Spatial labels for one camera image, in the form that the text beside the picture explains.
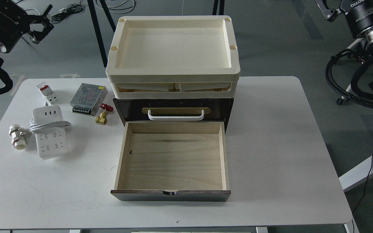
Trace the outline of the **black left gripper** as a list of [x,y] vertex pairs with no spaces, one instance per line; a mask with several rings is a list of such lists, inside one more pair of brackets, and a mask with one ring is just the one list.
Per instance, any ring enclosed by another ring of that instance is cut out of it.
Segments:
[[[0,52],[9,53],[23,34],[28,33],[34,44],[39,44],[54,28],[48,14],[49,4],[40,15],[28,15],[12,0],[0,0]],[[31,31],[30,25],[40,24],[42,31]]]

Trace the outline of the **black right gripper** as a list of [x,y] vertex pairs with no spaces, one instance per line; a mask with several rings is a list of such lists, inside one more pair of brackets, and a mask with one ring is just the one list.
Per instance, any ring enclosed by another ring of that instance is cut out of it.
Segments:
[[333,22],[343,12],[353,38],[363,37],[373,27],[373,0],[342,0],[340,9],[329,8],[326,0],[315,0],[324,18]]

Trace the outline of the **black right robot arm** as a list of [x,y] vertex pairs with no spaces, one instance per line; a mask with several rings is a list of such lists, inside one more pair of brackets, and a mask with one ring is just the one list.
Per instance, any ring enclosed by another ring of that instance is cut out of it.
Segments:
[[317,0],[316,3],[329,22],[343,14],[352,37],[365,38],[367,50],[373,55],[373,0],[342,0],[338,9],[330,9],[325,0]]

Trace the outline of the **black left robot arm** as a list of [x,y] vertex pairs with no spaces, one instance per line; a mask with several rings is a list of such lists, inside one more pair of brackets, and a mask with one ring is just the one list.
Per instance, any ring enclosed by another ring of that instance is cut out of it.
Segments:
[[[0,52],[9,53],[24,34],[28,34],[31,41],[38,44],[54,28],[47,17],[52,9],[48,5],[41,15],[29,15],[12,0],[0,0]],[[0,95],[10,91],[13,81],[8,73],[2,69],[4,60],[0,57],[0,80],[4,87],[0,88]]]

